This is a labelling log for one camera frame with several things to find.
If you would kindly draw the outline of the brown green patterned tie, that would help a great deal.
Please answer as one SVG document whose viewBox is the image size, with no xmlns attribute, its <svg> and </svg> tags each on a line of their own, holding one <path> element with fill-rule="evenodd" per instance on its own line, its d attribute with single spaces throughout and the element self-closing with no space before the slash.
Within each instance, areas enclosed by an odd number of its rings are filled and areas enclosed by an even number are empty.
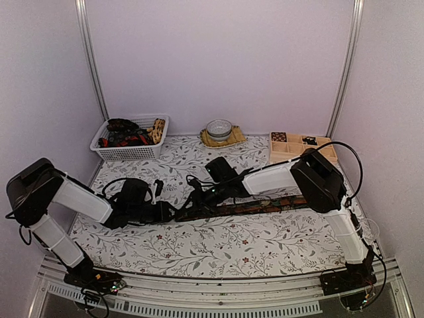
<svg viewBox="0 0 424 318">
<path fill-rule="evenodd" d="M 258 201 L 249 201 L 244 203 L 222 204 L 215 207 L 207 205 L 203 205 L 201 207 L 191 206 L 190 208 L 180 209 L 176 212 L 175 221 L 186 222 L 214 217 L 274 213 L 303 208 L 307 208 L 305 198 L 302 195 L 291 195 L 275 199 L 261 199 Z"/>
</svg>

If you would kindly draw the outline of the metal frame post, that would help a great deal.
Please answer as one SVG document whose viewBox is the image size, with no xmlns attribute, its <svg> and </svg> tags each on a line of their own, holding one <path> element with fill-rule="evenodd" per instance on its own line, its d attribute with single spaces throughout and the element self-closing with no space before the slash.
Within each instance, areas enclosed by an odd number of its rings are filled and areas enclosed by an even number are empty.
<svg viewBox="0 0 424 318">
<path fill-rule="evenodd" d="M 87 15 L 86 1 L 75 0 L 75 4 L 76 4 L 76 13 L 77 13 L 79 30 L 81 34 L 85 57 L 87 60 L 89 74 L 91 77 L 91 82 L 93 85 L 93 89 L 94 89 L 95 97 L 99 107 L 99 111 L 101 113 L 101 117 L 104 121 L 106 121 L 107 119 L 109 119 L 109 113 L 107 110 L 103 90 L 101 87 L 101 81 L 100 81 L 99 72 L 97 69 L 97 63 L 95 61 L 93 43 L 92 43 L 90 29 L 89 29 L 89 20 Z"/>
<path fill-rule="evenodd" d="M 363 10 L 364 10 L 364 0 L 354 0 L 351 22 L 350 22 L 350 30 L 348 34 L 348 44 L 346 48 L 346 54 L 344 58 L 341 79 L 337 89 L 337 94 L 335 97 L 335 103 L 333 105 L 333 111 L 331 113 L 329 126 L 327 127 L 327 132 L 326 132 L 326 136 L 329 138 L 333 138 L 335 131 L 337 129 L 337 124 L 338 124 L 341 112 L 342 112 L 343 103 L 344 103 L 345 95 L 348 88 L 350 73 L 352 70 L 352 65 L 354 63 L 354 57 L 356 53 L 358 38 L 360 35 Z"/>
</svg>

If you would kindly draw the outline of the front metal rail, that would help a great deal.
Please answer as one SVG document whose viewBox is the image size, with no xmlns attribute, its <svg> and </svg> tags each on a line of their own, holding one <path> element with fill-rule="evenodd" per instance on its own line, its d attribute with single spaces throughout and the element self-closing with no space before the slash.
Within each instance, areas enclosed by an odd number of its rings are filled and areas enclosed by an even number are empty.
<svg viewBox="0 0 424 318">
<path fill-rule="evenodd" d="M 126 286 L 97 301 L 64 281 L 51 256 L 36 275 L 29 317 L 417 317 L 395 258 L 375 262 L 377 282 L 324 292 L 338 269 L 263 278 L 184 278 L 123 272 Z"/>
</svg>

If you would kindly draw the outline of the rolled black tie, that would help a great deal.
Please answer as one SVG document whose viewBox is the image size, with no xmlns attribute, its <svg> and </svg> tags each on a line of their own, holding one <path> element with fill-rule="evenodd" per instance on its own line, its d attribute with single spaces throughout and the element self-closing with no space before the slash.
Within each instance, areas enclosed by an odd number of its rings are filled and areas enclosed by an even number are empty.
<svg viewBox="0 0 424 318">
<path fill-rule="evenodd" d="M 303 136 L 302 142 L 305 145 L 311 145 L 311 146 L 317 146 L 318 145 L 317 138 L 314 137 L 314 136 Z"/>
</svg>

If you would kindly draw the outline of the rolled dark patterned tie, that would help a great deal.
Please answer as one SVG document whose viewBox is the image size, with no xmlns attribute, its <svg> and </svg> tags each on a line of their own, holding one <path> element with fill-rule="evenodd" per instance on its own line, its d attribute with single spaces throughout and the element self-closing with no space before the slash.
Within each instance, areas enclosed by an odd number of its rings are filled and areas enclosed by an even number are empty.
<svg viewBox="0 0 424 318">
<path fill-rule="evenodd" d="M 287 135 L 285 132 L 271 132 L 271 141 L 274 142 L 287 142 Z"/>
</svg>

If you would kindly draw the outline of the yellow spotted tie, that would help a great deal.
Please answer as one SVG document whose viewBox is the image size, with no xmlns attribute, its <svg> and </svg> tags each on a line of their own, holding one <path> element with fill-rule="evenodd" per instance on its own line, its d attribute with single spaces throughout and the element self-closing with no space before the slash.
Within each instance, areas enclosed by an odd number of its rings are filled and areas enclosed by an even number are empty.
<svg viewBox="0 0 424 318">
<path fill-rule="evenodd" d="M 153 144 L 158 144 L 161 141 L 165 124 L 166 121 L 164 119 L 156 119 L 153 126 L 147 129 L 148 136 Z"/>
</svg>

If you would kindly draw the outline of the clear drinking glass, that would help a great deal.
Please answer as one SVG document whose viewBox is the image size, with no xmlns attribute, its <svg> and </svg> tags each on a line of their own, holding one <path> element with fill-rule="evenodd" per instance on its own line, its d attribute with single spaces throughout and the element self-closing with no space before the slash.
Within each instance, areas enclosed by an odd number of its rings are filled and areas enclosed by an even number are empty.
<svg viewBox="0 0 424 318">
<path fill-rule="evenodd" d="M 378 224 L 369 218 L 359 220 L 362 229 L 362 238 L 368 245 L 374 244 L 380 236 L 380 228 Z"/>
</svg>

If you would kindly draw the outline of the wooden compartment box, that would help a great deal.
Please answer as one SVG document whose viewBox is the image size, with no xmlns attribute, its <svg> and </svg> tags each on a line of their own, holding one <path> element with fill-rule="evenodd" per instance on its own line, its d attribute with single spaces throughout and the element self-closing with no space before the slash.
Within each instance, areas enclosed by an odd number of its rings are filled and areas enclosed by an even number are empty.
<svg viewBox="0 0 424 318">
<path fill-rule="evenodd" d="M 287 142 L 274 142 L 271 141 L 270 137 L 270 163 L 283 162 L 295 157 L 300 156 L 307 148 L 319 148 L 328 142 L 331 142 L 331 139 L 327 137 L 315 136 L 317 138 L 318 145 L 311 146 L 305 145 L 302 142 L 303 136 L 301 134 L 290 134 L 286 133 Z"/>
</svg>

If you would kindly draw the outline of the dark red patterned tie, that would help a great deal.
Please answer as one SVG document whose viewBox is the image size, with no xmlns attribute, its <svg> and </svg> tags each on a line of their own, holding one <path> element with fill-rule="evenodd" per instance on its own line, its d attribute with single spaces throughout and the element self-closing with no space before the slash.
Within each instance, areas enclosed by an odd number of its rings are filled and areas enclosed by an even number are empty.
<svg viewBox="0 0 424 318">
<path fill-rule="evenodd" d="M 128 119 L 109 119 L 106 129 L 108 135 L 97 139 L 100 148 L 154 145 L 147 130 Z"/>
</svg>

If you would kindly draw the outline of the right metal frame post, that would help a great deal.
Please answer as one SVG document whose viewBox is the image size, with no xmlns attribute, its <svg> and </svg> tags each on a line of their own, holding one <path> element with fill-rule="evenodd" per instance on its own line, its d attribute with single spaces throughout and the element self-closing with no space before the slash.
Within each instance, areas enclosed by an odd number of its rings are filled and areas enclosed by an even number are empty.
<svg viewBox="0 0 424 318">
<path fill-rule="evenodd" d="M 346 48 L 346 54 L 344 58 L 341 79 L 337 89 L 337 94 L 335 97 L 335 103 L 333 105 L 333 111 L 331 113 L 329 126 L 327 127 L 327 132 L 326 132 L 326 136 L 329 138 L 333 138 L 335 131 L 337 129 L 337 124 L 338 124 L 341 112 L 342 112 L 343 103 L 344 103 L 345 95 L 348 88 L 350 73 L 352 70 L 352 65 L 354 63 L 354 57 L 356 53 L 358 38 L 360 35 L 363 10 L 364 10 L 364 0 L 354 0 L 351 22 L 350 22 L 350 30 L 348 34 L 348 44 Z"/>
</svg>

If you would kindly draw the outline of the yellow woven mat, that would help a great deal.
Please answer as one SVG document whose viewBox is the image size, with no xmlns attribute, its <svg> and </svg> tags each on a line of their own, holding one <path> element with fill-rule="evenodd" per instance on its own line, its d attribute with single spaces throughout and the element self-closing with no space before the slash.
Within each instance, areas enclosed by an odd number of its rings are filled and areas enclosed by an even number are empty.
<svg viewBox="0 0 424 318">
<path fill-rule="evenodd" d="M 247 141 L 239 126 L 233 126 L 229 135 L 225 137 L 213 138 L 207 129 L 203 129 L 199 137 L 203 145 L 210 149 L 226 148 Z"/>
</svg>

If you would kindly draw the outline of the white plastic basket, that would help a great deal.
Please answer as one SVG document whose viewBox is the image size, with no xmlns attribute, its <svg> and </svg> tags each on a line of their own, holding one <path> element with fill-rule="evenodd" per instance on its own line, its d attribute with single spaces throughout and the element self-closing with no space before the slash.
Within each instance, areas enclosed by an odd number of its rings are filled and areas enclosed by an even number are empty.
<svg viewBox="0 0 424 318">
<path fill-rule="evenodd" d="M 164 114 L 148 114 L 131 116 L 127 117 L 127 119 L 136 123 L 141 129 L 152 128 L 156 119 L 165 120 L 160 142 L 158 144 L 145 146 L 137 145 L 102 148 L 99 146 L 99 139 L 109 137 L 109 131 L 107 130 L 108 121 L 105 121 L 95 133 L 89 146 L 90 150 L 96 152 L 104 161 L 158 159 L 168 132 L 168 126 L 170 124 L 169 116 Z"/>
</svg>

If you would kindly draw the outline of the floral tablecloth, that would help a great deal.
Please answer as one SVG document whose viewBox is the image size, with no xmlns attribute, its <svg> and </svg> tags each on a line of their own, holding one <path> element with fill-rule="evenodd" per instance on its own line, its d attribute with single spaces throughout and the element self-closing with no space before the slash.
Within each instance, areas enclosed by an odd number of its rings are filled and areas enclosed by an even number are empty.
<svg viewBox="0 0 424 318">
<path fill-rule="evenodd" d="M 223 156 L 241 172 L 268 163 L 269 140 L 249 136 L 221 149 L 196 136 L 168 137 L 157 160 L 103 163 L 92 188 L 113 195 L 123 178 L 164 182 L 161 198 L 181 207 L 187 176 L 208 180 L 205 165 Z M 110 230 L 78 215 L 70 236 L 98 267 L 197 278 L 245 278 L 321 272 L 345 265 L 332 228 L 310 209 L 237 215 Z"/>
</svg>

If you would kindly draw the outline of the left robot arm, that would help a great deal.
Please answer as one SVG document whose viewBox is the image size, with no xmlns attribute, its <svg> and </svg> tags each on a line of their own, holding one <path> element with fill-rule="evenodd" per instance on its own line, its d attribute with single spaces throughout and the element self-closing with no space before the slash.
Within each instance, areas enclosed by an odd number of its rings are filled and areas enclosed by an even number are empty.
<svg viewBox="0 0 424 318">
<path fill-rule="evenodd" d="M 95 193 L 67 173 L 41 158 L 13 176 L 6 185 L 11 205 L 7 219 L 34 234 L 66 267 L 67 276 L 85 288 L 104 282 L 87 253 L 48 212 L 53 205 L 83 215 L 105 228 L 115 230 L 128 225 L 149 225 L 171 221 L 175 209 L 160 201 L 162 182 L 153 185 L 136 179 L 122 178 L 121 190 L 107 197 Z"/>
</svg>

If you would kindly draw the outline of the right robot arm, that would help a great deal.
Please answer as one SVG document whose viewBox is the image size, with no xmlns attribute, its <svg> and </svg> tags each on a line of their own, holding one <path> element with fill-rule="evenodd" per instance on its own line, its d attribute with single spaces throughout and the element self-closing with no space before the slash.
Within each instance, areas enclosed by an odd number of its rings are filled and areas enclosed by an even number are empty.
<svg viewBox="0 0 424 318">
<path fill-rule="evenodd" d="M 362 226 L 351 210 L 352 197 L 346 194 L 343 175 L 319 151 L 307 148 L 293 159 L 263 168 L 237 173 L 223 157 L 205 167 L 213 184 L 204 185 L 190 178 L 193 188 L 176 221 L 216 217 L 217 206 L 229 198 L 244 198 L 296 187 L 308 208 L 324 216 L 342 248 L 345 269 L 320 277 L 326 295 L 373 286 L 377 282 L 372 263 L 377 256 L 363 237 Z"/>
</svg>

